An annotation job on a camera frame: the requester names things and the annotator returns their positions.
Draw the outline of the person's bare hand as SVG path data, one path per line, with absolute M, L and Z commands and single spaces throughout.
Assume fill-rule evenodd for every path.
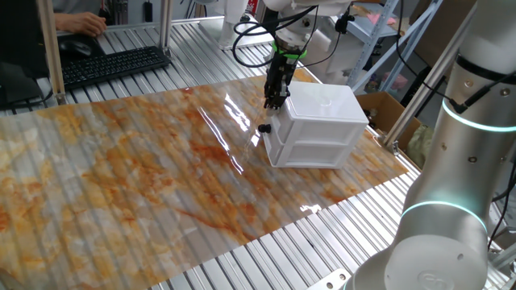
M 101 35 L 106 29 L 106 19 L 90 12 L 71 14 L 64 27 L 67 31 L 91 37 Z

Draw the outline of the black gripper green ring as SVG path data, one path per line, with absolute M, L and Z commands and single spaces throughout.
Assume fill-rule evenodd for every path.
M 273 42 L 273 54 L 267 70 L 264 85 L 264 108 L 279 110 L 290 96 L 289 84 L 292 81 L 298 61 L 306 56 L 306 49 L 283 50 Z

